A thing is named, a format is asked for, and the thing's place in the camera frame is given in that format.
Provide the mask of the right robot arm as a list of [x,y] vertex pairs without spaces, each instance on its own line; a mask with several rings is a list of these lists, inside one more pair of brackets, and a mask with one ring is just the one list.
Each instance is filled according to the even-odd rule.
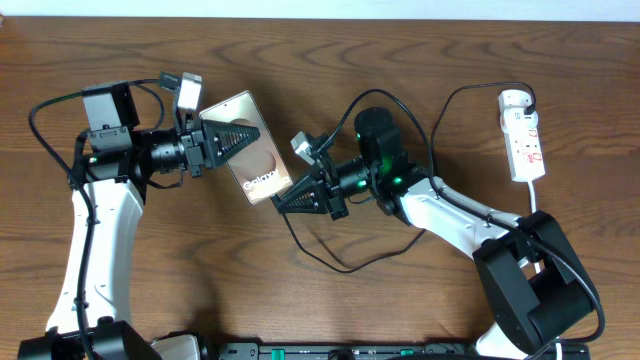
[[604,329],[599,295],[558,222],[543,211],[522,217],[496,211],[448,187],[412,162],[390,111],[355,118],[360,154],[335,164],[330,136],[299,132],[291,141],[309,172],[274,201],[290,213],[347,216],[347,198],[368,191],[379,208],[437,235],[470,257],[494,317],[475,344],[483,357],[562,358],[570,345]]

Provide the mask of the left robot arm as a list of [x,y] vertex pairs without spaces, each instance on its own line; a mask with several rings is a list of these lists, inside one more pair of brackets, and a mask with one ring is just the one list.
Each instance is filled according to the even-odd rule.
[[[130,89],[157,84],[174,96],[174,125],[140,129]],[[200,334],[172,332],[147,341],[131,325],[129,280],[136,230],[155,173],[190,173],[227,163],[260,131],[195,116],[202,80],[167,73],[155,80],[117,81],[77,92],[89,120],[67,164],[34,135],[60,165],[72,191],[74,228],[63,287],[42,337],[24,340],[21,359],[214,359]]]

